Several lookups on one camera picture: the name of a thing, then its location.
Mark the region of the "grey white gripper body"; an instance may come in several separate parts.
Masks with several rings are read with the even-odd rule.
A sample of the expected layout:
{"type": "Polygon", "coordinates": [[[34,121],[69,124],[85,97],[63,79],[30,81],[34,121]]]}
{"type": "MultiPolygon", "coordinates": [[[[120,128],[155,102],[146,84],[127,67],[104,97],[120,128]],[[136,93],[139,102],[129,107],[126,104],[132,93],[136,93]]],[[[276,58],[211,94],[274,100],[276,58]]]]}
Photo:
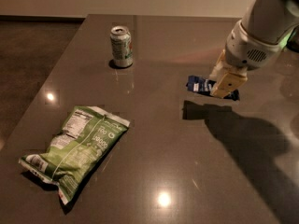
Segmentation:
{"type": "Polygon", "coordinates": [[[284,21],[242,19],[228,35],[226,62],[235,67],[258,69],[281,51],[281,41],[288,33],[284,21]]]}

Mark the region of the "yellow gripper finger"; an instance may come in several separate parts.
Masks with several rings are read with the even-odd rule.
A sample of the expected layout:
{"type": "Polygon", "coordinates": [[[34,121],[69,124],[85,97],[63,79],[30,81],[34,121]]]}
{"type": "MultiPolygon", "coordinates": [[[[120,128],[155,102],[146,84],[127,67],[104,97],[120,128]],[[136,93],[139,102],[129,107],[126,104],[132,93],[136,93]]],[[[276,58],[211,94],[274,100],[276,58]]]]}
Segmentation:
{"type": "Polygon", "coordinates": [[[231,65],[226,61],[226,52],[225,50],[223,50],[215,65],[213,66],[208,78],[210,80],[221,80],[221,78],[226,74],[230,67],[231,65]]]}
{"type": "Polygon", "coordinates": [[[241,87],[247,80],[247,70],[219,70],[213,71],[209,79],[215,81],[211,95],[224,98],[231,92],[241,87]]]}

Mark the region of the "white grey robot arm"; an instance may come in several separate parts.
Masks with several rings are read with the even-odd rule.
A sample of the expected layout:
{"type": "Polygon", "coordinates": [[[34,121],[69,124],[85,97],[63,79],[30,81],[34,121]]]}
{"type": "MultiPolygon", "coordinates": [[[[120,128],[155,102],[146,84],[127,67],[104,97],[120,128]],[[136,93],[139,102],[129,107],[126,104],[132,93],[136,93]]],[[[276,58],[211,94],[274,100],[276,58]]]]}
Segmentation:
{"type": "Polygon", "coordinates": [[[223,98],[282,51],[283,40],[299,24],[299,0],[255,0],[227,36],[225,48],[209,78],[210,94],[223,98]]]}

